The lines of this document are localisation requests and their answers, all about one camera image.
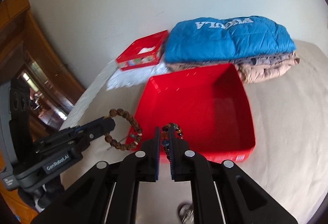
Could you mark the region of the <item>red metal tin box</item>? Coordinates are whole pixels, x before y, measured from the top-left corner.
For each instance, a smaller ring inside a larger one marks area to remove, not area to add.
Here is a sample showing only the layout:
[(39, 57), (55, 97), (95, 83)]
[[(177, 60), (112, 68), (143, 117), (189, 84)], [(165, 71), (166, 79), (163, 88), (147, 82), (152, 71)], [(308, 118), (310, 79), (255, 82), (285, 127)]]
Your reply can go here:
[(214, 162), (242, 162), (256, 145), (248, 98), (232, 64), (150, 77), (134, 117), (143, 140), (172, 122), (190, 149)]

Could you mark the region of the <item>red tin lid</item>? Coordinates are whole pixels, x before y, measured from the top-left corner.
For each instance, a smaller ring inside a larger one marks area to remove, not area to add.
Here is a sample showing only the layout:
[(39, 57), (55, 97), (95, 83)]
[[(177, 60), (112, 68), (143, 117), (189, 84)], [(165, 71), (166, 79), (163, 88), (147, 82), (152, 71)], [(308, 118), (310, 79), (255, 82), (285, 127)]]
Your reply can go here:
[(168, 35), (164, 30), (135, 40), (116, 58), (118, 68), (124, 71), (159, 64)]

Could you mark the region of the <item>brown wooden cabinet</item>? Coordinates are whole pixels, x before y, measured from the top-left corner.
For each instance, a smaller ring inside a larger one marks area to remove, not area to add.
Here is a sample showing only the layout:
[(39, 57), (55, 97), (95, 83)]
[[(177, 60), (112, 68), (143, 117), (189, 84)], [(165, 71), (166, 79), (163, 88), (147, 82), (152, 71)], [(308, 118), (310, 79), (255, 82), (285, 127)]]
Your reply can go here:
[(1, 2), (1, 169), (10, 166), (5, 136), (10, 109), (31, 100), (36, 141), (58, 131), (85, 88), (46, 39), (28, 0)]

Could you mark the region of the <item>white lace cloth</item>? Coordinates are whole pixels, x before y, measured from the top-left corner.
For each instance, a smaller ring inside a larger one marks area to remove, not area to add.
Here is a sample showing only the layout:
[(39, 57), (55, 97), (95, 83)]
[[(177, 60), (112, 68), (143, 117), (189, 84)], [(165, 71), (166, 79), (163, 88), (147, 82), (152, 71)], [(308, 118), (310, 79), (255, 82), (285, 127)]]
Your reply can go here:
[(165, 63), (130, 70), (117, 69), (107, 81), (107, 91), (146, 83), (150, 77), (169, 73)]

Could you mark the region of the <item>blue folded quilted jacket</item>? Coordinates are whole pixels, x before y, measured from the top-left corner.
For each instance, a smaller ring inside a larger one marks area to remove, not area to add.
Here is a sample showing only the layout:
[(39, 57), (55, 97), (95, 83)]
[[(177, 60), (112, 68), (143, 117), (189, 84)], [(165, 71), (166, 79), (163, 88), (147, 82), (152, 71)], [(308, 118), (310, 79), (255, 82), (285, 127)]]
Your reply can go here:
[(237, 60), (294, 52), (287, 29), (263, 16), (200, 17), (177, 23), (165, 44), (167, 63)]

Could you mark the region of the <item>beige folded patterned garment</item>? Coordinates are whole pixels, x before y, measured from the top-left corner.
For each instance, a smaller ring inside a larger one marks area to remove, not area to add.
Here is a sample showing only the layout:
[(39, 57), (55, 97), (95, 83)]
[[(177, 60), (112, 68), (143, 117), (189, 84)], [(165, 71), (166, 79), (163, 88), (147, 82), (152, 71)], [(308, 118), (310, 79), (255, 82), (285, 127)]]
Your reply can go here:
[(247, 57), (244, 59), (225, 61), (198, 61), (190, 63), (165, 62), (170, 71), (181, 71), (211, 65), (232, 64), (237, 70), (240, 80), (247, 84), (264, 82), (283, 76), (289, 69), (298, 65), (299, 63), (300, 58), (296, 52), (279, 53), (268, 56)]

